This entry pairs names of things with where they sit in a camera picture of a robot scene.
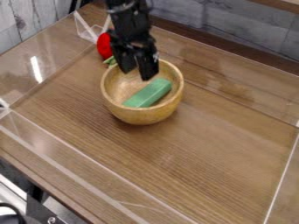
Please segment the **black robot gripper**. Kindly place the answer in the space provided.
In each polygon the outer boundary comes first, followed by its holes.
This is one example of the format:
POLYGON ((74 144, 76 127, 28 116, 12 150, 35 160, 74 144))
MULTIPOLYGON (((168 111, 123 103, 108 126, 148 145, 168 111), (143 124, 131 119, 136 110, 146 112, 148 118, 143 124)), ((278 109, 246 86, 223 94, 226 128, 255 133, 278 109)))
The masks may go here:
POLYGON ((152 7, 147 0, 106 0, 114 28, 108 30, 111 48, 120 70, 127 74, 138 66, 143 81, 159 73, 159 53, 151 35, 152 7))

